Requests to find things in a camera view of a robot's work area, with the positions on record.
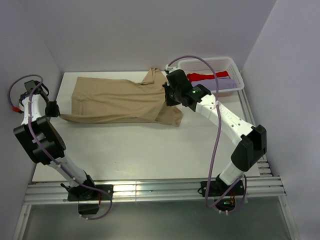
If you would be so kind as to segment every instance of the laundry basket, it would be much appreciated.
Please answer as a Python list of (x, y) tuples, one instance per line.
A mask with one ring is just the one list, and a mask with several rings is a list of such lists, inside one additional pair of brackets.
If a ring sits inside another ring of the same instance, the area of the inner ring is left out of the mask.
[[(240, 72), (232, 58), (224, 56), (204, 58), (204, 60), (213, 68), (216, 73), (227, 71), (230, 78), (233, 79), (236, 83), (236, 88), (219, 90), (219, 96), (229, 96), (232, 93), (242, 90), (245, 87), (244, 80), (242, 79)], [(178, 62), (178, 67), (184, 70), (185, 74), (213, 74), (208, 66), (198, 59), (180, 60)]]

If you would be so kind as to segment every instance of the white table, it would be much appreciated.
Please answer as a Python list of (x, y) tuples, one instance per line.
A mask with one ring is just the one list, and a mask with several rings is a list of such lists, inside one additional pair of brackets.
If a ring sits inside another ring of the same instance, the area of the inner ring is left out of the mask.
[[(66, 72), (57, 103), (60, 112), (71, 113), (71, 95), (77, 77), (128, 79), (141, 82), (147, 72)], [(239, 96), (220, 101), (244, 119)], [(51, 123), (66, 144), (66, 154), (95, 181), (190, 179), (208, 176), (218, 128), (191, 109), (179, 106), (183, 118), (179, 127), (157, 123), (71, 123), (52, 118)], [(229, 163), (235, 146), (221, 134), (212, 176)], [(259, 177), (255, 164), (248, 177)], [(33, 182), (63, 181), (54, 169), (37, 164)]]

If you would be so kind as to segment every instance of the brown cloth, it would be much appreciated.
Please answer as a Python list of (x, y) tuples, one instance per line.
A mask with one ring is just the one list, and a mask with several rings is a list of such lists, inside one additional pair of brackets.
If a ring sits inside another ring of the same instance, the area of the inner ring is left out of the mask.
[(86, 124), (159, 123), (179, 126), (182, 112), (166, 106), (167, 81), (158, 68), (151, 68), (140, 83), (78, 77), (72, 93), (71, 114), (61, 118)]

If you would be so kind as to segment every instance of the gray wall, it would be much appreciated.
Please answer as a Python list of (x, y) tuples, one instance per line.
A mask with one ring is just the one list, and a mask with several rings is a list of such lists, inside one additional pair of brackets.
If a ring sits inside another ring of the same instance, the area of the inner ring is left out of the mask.
[(278, 0), (243, 68), (303, 239), (320, 235), (320, 1)]
[[(23, 116), (14, 113), (8, 105), (7, 90), (12, 81), (26, 74), (40, 74), (57, 93), (61, 72), (46, 44), (26, 15), (18, 0), (0, 2), (0, 239), (10, 240), (22, 207), (27, 184), (34, 171), (34, 164), (14, 136)], [(23, 84), (12, 91), (18, 103)]]
[(276, 0), (20, 0), (65, 72), (229, 56), (241, 69)]

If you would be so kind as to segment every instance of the folded fabric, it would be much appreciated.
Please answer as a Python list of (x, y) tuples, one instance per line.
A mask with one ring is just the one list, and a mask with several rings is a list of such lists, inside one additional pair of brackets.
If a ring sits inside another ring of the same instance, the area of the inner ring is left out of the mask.
[[(200, 81), (193, 81), (191, 82), (192, 86), (196, 86), (198, 84), (203, 85), (210, 91), (215, 91), (216, 90), (216, 81), (213, 79), (211, 80), (200, 80)], [(230, 79), (229, 77), (218, 77), (218, 84), (219, 84), (219, 90), (224, 90), (224, 89), (235, 89), (237, 88), (237, 84), (235, 80)]]
[[(218, 78), (224, 78), (224, 77), (229, 77), (229, 74), (227, 71), (220, 71), (216, 73), (216, 76)], [(207, 79), (215, 79), (215, 76), (213, 74), (207, 75), (207, 74), (199, 74), (199, 73), (188, 73), (186, 77), (189, 79), (190, 82), (207, 80)]]
[(166, 105), (163, 84), (167, 78), (151, 68), (140, 83), (130, 80), (78, 77), (72, 93), (71, 122), (159, 123), (179, 126), (182, 112)]

